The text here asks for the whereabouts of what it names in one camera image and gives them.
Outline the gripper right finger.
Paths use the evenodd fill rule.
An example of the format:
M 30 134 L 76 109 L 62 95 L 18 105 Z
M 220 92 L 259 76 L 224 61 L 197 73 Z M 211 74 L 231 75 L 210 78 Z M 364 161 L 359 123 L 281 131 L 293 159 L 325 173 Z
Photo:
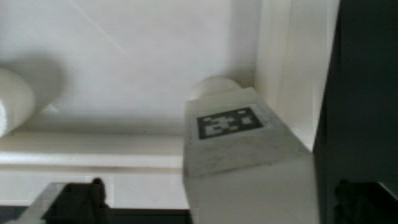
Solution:
M 382 182 L 341 180 L 334 224 L 398 224 L 398 193 Z

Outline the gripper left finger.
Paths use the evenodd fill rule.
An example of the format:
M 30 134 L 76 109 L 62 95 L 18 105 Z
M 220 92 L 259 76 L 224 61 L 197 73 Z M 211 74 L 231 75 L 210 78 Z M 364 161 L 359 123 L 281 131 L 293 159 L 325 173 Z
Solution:
M 110 224 L 105 183 L 53 182 L 21 213 L 14 224 Z

